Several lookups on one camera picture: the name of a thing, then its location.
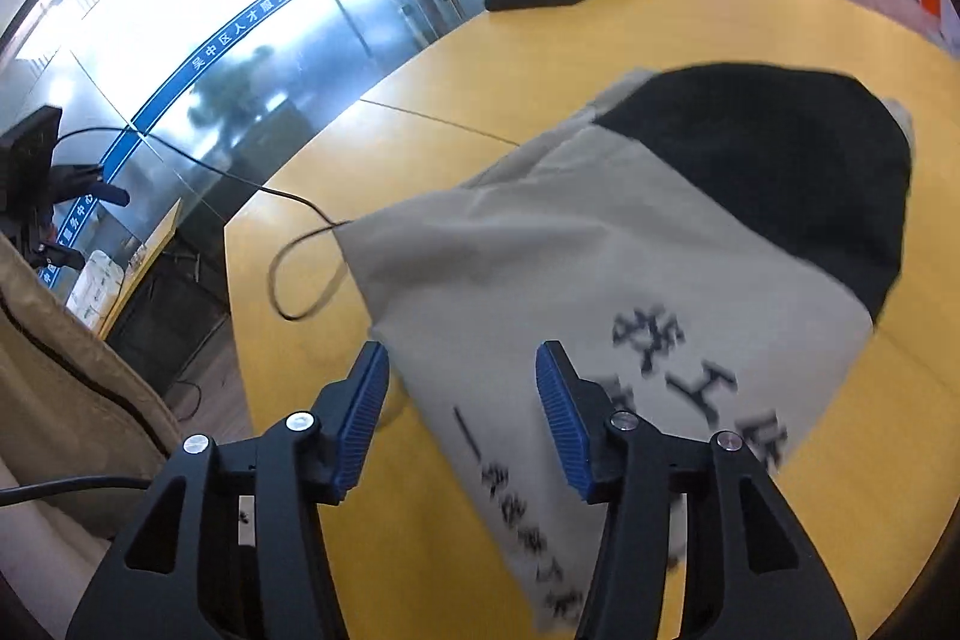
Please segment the beige and black jacket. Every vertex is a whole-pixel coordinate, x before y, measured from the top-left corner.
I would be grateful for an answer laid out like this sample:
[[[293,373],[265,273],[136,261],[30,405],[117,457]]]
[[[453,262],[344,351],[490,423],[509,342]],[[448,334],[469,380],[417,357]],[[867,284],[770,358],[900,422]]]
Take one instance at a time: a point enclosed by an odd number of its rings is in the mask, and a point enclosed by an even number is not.
[[[667,434],[778,468],[900,275],[908,110],[829,71],[636,70],[470,181],[338,231],[371,319],[544,630],[578,620],[604,514],[535,388],[581,377]]]

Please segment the operator's beige coat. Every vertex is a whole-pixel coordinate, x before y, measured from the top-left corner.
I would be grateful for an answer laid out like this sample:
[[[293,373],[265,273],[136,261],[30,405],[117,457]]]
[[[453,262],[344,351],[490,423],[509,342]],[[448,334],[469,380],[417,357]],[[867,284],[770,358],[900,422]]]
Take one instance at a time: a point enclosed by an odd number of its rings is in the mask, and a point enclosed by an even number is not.
[[[2,486],[151,479],[179,443],[164,401],[3,242]],[[2,510],[3,581],[49,637],[67,633],[109,539],[139,502],[133,489],[91,489]]]

